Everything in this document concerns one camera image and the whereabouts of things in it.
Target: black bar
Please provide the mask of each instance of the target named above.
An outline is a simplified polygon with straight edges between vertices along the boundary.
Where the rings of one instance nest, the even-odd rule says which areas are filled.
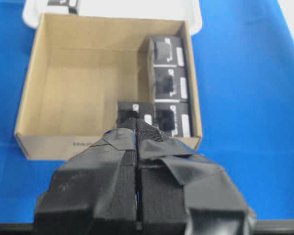
[[[30,235],[33,224],[0,224],[0,235]]]
[[[294,235],[294,220],[259,220],[256,235]]]
[[[30,235],[32,224],[0,224],[0,235]],[[257,221],[255,235],[294,235],[294,220]]]

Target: small black box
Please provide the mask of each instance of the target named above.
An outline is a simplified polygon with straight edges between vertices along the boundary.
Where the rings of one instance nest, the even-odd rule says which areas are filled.
[[[191,137],[188,103],[155,103],[155,125],[171,137]]]
[[[154,106],[149,102],[118,102],[117,125],[121,125],[128,118],[141,118],[147,124],[153,125]]]
[[[154,80],[151,92],[155,102],[160,99],[168,102],[188,101],[188,81],[184,68],[153,68],[150,76],[149,79]]]
[[[174,36],[153,36],[148,57],[153,67],[184,67],[182,39]]]
[[[67,8],[67,12],[71,14],[77,14],[79,11],[79,5],[80,5],[81,0],[48,0],[48,12],[58,12],[58,13],[63,13],[62,9]]]

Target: white label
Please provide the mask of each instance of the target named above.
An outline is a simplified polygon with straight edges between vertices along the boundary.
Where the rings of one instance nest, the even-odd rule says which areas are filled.
[[[144,121],[152,126],[152,116],[150,114],[145,114],[144,115]]]
[[[75,6],[76,6],[76,0],[70,0],[69,5],[70,5],[71,7],[75,7]]]
[[[133,104],[133,111],[139,113],[139,104]]]
[[[155,103],[179,103],[179,99],[155,99]]]
[[[176,54],[177,54],[177,64],[183,67],[184,66],[183,49],[181,47],[177,47]]]
[[[178,129],[177,129],[177,117],[176,117],[176,106],[175,105],[170,105],[170,109],[174,113],[174,127],[175,129],[171,131],[172,137],[178,135]]]
[[[187,114],[182,114],[182,130],[183,130],[183,137],[185,138],[191,137],[190,118]]]
[[[181,78],[181,97],[183,99],[187,99],[188,95],[187,95],[187,85],[186,85],[186,78],[182,77]]]

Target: box label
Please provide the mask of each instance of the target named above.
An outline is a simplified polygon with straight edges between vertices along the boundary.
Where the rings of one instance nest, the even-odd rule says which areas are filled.
[[[187,114],[182,114],[182,130],[183,130],[183,137],[185,138],[191,137],[190,118]]]
[[[176,54],[177,54],[177,64],[181,67],[184,67],[183,49],[181,47],[177,47]]]
[[[181,81],[181,97],[183,99],[187,99],[188,95],[187,95],[186,78],[182,77],[180,81]]]
[[[150,126],[152,126],[152,116],[150,114],[145,114],[144,115],[144,121],[149,124]]]

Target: blue surface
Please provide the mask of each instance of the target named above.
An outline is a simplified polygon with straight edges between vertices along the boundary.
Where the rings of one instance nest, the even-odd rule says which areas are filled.
[[[0,1],[0,223],[32,222],[61,162],[29,162],[13,137],[34,30]],[[259,219],[294,219],[294,44],[276,0],[202,0],[193,37],[204,139]]]

